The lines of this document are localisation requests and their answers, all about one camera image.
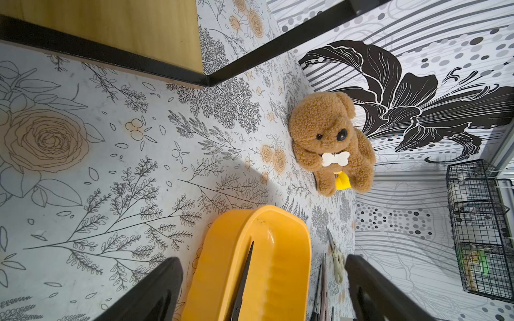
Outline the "beige kitchen scissors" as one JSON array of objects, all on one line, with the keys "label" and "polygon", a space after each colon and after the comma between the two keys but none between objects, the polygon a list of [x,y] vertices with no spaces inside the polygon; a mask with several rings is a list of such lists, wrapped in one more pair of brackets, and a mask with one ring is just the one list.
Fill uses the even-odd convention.
[{"label": "beige kitchen scissors", "polygon": [[345,256],[337,247],[329,228],[327,228],[327,236],[332,252],[335,281],[342,284],[345,278]]}]

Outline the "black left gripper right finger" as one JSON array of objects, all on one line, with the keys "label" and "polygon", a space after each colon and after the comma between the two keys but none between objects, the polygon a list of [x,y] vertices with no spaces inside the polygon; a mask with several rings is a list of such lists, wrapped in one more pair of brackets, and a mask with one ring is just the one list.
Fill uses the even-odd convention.
[{"label": "black left gripper right finger", "polygon": [[434,320],[361,256],[348,255],[345,270],[357,320]]}]

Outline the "pink scissors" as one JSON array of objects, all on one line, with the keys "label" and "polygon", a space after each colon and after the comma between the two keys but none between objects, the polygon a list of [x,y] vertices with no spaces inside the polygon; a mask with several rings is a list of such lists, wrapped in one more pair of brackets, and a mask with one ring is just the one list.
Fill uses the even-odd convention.
[{"label": "pink scissors", "polygon": [[321,270],[321,291],[320,291],[320,310],[319,320],[326,321],[327,319],[327,257],[324,255]]}]

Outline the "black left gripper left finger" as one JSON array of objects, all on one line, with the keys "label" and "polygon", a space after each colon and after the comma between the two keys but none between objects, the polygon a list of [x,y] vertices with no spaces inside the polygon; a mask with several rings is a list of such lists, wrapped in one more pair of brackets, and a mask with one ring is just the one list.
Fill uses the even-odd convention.
[{"label": "black left gripper left finger", "polygon": [[167,258],[96,321],[172,320],[182,282],[180,259]]}]

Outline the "black scissors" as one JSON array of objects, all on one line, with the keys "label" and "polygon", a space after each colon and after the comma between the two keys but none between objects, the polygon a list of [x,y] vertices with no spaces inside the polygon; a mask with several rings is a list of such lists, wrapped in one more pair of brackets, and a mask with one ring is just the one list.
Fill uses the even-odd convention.
[{"label": "black scissors", "polygon": [[243,295],[244,295],[244,289],[246,286],[246,281],[250,269],[251,259],[252,259],[252,253],[254,249],[254,242],[251,243],[250,250],[248,252],[248,255],[246,257],[245,265],[241,273],[241,278],[238,284],[238,291],[236,293],[236,297],[233,300],[232,305],[232,311],[230,314],[229,321],[238,321],[240,316],[240,311],[242,308],[242,302],[243,302]]},{"label": "black scissors", "polygon": [[321,277],[323,274],[323,264],[319,266],[319,272],[317,276],[317,285],[315,289],[315,298],[313,302],[313,309],[310,315],[310,321],[318,321],[320,315],[320,300],[321,300]]}]

